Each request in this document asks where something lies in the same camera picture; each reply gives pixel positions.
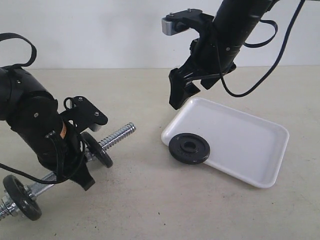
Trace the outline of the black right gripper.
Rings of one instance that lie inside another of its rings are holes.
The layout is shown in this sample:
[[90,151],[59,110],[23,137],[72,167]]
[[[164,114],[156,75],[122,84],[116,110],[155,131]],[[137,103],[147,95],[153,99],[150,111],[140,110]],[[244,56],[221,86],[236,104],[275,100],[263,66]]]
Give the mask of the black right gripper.
[[236,56],[235,45],[220,40],[212,42],[200,38],[193,40],[189,58],[179,69],[174,68],[169,73],[169,104],[178,110],[186,100],[198,94],[200,89],[193,83],[195,80],[200,80],[200,84],[209,90],[221,76],[236,69],[234,63]]

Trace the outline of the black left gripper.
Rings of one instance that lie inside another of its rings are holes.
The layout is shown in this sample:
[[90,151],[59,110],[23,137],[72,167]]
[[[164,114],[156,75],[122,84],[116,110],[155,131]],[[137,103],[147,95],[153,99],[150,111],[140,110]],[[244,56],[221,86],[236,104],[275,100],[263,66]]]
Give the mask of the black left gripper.
[[52,171],[57,180],[72,180],[84,191],[95,184],[86,165],[85,143],[78,132],[71,130],[61,137],[52,130],[45,135],[43,143],[41,165]]

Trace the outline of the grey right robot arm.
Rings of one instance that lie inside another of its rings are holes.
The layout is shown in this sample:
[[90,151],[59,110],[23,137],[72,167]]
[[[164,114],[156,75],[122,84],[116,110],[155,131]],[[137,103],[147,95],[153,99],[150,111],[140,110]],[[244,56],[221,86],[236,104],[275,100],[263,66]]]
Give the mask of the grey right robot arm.
[[190,44],[186,62],[168,76],[169,104],[175,110],[200,92],[194,81],[199,80],[209,90],[236,69],[235,57],[242,46],[248,45],[247,38],[271,5],[270,0],[224,0],[216,15],[191,8],[162,18],[162,32],[167,36],[189,29],[199,34]]

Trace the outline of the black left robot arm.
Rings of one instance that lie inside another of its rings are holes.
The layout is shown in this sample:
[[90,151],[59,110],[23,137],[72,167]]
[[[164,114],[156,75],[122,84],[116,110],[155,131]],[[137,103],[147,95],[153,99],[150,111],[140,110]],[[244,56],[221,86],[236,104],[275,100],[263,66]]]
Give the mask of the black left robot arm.
[[22,68],[0,70],[0,119],[42,167],[55,173],[57,182],[71,180],[85,191],[95,184],[81,149],[81,132],[58,112],[58,100]]

